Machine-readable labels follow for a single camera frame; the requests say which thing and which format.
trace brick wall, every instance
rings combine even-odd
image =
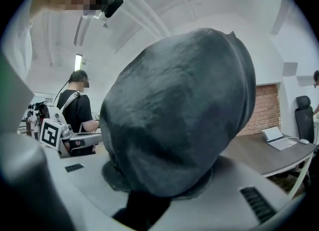
[[[280,128],[279,97],[276,85],[258,86],[253,115],[247,125],[237,135],[260,133],[262,129]]]

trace white table leg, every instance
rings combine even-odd
[[[303,182],[303,180],[307,174],[307,171],[308,171],[308,168],[310,166],[312,158],[313,158],[313,153],[311,153],[309,158],[305,161],[304,167],[302,168],[296,183],[294,184],[293,188],[289,191],[289,193],[288,193],[289,200],[291,200],[294,197],[295,193],[297,192],[298,188],[300,187],[301,183]]]
[[[319,132],[319,126],[316,126],[316,132],[315,132],[315,145],[318,145],[318,132]]]

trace backpack strap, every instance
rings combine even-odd
[[[61,112],[63,113],[64,109],[69,106],[70,103],[72,103],[75,99],[78,98],[78,96],[81,95],[81,92],[77,91],[69,96],[68,100],[65,102],[64,106],[61,108]]]
[[[78,112],[79,109],[79,97],[76,99],[76,109],[75,111]],[[80,129],[79,129],[79,133],[81,133],[82,130],[82,123],[80,124]]]

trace laptop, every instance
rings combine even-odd
[[[277,126],[263,129],[261,131],[267,143],[280,151],[287,149],[297,143],[293,140],[285,138]]]

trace black vent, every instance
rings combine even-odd
[[[240,192],[261,223],[266,222],[276,214],[274,208],[268,204],[256,188],[244,188]]]
[[[65,167],[65,170],[66,170],[67,172],[72,172],[72,171],[78,170],[78,169],[80,169],[80,168],[82,168],[82,167],[84,167],[84,166],[81,165],[81,164],[70,165],[70,166]]]

